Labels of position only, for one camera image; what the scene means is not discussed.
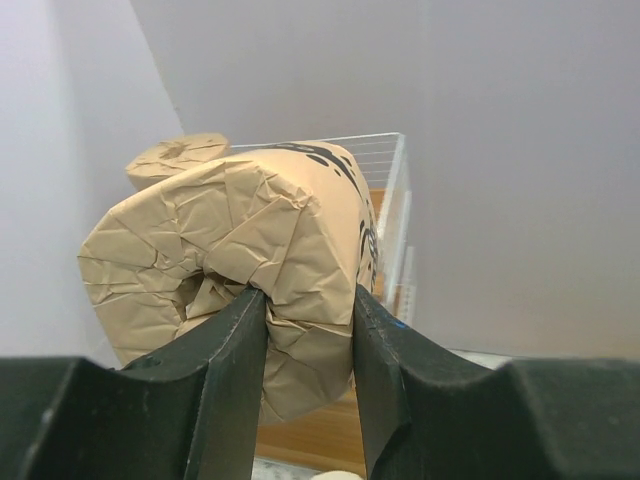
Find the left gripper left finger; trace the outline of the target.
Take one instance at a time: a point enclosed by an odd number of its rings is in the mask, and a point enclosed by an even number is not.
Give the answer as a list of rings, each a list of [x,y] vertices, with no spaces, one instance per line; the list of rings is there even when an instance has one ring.
[[[1,362],[5,479],[247,479],[266,298],[222,311],[116,370],[82,357]]]

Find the brown paper roll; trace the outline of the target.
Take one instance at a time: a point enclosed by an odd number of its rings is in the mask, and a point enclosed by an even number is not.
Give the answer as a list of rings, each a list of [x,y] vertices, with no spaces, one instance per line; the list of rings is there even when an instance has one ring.
[[[161,141],[131,161],[125,168],[131,184],[144,190],[201,164],[226,156],[229,140],[220,133],[185,135]]]
[[[260,420],[340,399],[358,288],[376,284],[376,215],[355,157],[328,142],[194,163],[113,206],[82,244],[90,302],[123,364],[254,287],[267,299]]]

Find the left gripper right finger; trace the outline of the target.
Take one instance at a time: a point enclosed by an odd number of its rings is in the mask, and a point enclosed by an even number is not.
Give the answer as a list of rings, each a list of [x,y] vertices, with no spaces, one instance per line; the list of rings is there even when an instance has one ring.
[[[354,302],[354,374],[371,479],[635,479],[639,366],[513,360],[490,369]]]

